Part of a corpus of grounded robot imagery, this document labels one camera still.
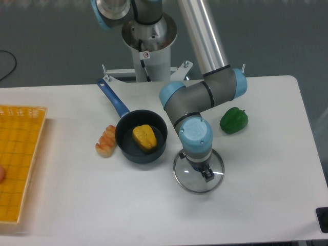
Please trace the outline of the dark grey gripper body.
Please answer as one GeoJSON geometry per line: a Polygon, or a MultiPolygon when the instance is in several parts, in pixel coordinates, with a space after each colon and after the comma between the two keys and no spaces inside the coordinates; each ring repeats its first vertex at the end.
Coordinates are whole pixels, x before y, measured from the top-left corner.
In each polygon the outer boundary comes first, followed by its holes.
{"type": "Polygon", "coordinates": [[[188,156],[185,152],[178,153],[180,159],[187,159],[187,162],[192,166],[195,171],[203,171],[205,165],[210,165],[210,160],[212,153],[209,152],[208,155],[202,158],[192,158],[188,156]]]}

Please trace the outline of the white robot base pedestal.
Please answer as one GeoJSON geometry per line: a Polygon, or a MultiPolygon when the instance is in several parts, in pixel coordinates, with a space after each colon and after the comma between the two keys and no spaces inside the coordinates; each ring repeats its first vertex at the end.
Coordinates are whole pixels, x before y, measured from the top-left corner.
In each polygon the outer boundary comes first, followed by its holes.
{"type": "Polygon", "coordinates": [[[133,20],[123,24],[122,38],[130,48],[133,69],[104,69],[104,78],[123,80],[134,77],[137,82],[189,80],[193,63],[184,60],[178,67],[171,66],[171,46],[176,40],[177,26],[174,20],[164,13],[152,25],[142,25],[133,20]]]}

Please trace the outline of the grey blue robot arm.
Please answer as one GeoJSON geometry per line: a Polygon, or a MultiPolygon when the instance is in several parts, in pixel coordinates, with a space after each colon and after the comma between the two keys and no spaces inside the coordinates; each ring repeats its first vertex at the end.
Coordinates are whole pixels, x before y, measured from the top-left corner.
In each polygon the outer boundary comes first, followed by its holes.
{"type": "Polygon", "coordinates": [[[213,180],[212,130],[200,121],[200,114],[245,94],[247,80],[241,70],[231,68],[207,1],[178,2],[203,75],[201,82],[189,87],[170,78],[177,27],[163,12],[161,1],[92,1],[91,5],[104,29],[122,27],[136,80],[166,82],[159,98],[182,143],[182,155],[206,181],[213,180]]]}

